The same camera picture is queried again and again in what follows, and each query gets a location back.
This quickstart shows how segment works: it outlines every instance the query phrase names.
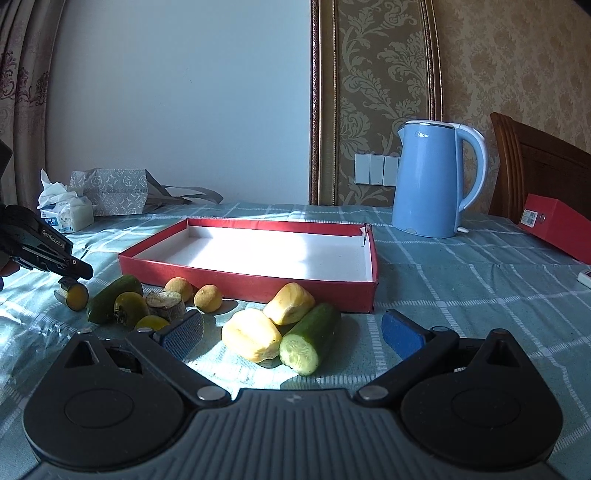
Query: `red box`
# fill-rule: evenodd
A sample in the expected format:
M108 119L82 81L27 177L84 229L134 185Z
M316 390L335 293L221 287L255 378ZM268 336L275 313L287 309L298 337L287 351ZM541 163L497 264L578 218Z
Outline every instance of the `red box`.
M342 312L373 311L378 285L370 225L191 218L120 253L119 265L145 284L184 277L257 303L296 281Z
M529 194L519 227L591 264L591 221L560 200Z

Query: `table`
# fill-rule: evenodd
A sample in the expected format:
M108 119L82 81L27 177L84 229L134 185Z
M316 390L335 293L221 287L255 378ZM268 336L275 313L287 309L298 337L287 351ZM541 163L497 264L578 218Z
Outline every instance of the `table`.
M591 477L591 290L577 282L585 266L529 236L507 219L466 214L468 234L428 239L394 229L391 210L236 203L166 206L155 213L99 218L74 233L74 255L93 265L90 294L120 276L117 253L188 216L373 224L379 256L374 314L346 314L330 358L312 377L285 366L265 369L244 361L220 342L222 325L238 302L210 317L188 364L228 389L241 387L347 388L361 385L400 359L381 338L386 309L396 308L424 327L445 325L460 336L483 338L508 329L538 368L564 412L562 435L550 463L572 480ZM35 465L21 426L22 409L43 373L83 327L96 327L58 303L58 276L23 271L0 292L0 479L19 478ZM146 291L153 287L146 286ZM96 333L121 336L119 327Z

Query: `wallpaper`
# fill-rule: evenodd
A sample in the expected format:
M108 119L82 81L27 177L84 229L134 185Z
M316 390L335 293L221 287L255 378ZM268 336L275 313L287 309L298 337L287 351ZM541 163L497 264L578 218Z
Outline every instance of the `wallpaper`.
M470 209L487 212L499 170L499 112L591 152L591 17L573 0L433 0L444 119L486 138L490 172ZM465 189L474 182L472 152Z
M489 150L487 212L499 156L497 111L591 152L591 17L573 0L433 0L444 120L478 129ZM355 153L399 154L395 133L426 116L425 53L416 0L339 0L338 201L392 205L393 189L356 185ZM465 190L476 164L465 149Z
M394 189L357 185L355 153L400 154L396 131L426 116L426 55L417 0L339 0L341 205L392 205Z

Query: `electric kettle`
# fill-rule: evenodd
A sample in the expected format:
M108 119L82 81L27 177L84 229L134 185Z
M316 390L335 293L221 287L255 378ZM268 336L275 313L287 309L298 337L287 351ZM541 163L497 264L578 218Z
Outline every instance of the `electric kettle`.
M484 137L461 124L411 120L398 130L402 156L394 194L392 225L404 232L448 238L460 230L460 213L482 191L488 157ZM478 170L464 198L462 140L476 152Z

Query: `wall switch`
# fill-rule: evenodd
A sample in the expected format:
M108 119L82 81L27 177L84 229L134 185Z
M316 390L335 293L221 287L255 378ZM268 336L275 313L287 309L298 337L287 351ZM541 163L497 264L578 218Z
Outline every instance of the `wall switch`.
M381 185L384 182L384 156L369 155L369 183Z
M395 187L400 157L384 157L384 186Z
M355 154L354 181L358 184L369 184L369 155L364 153Z

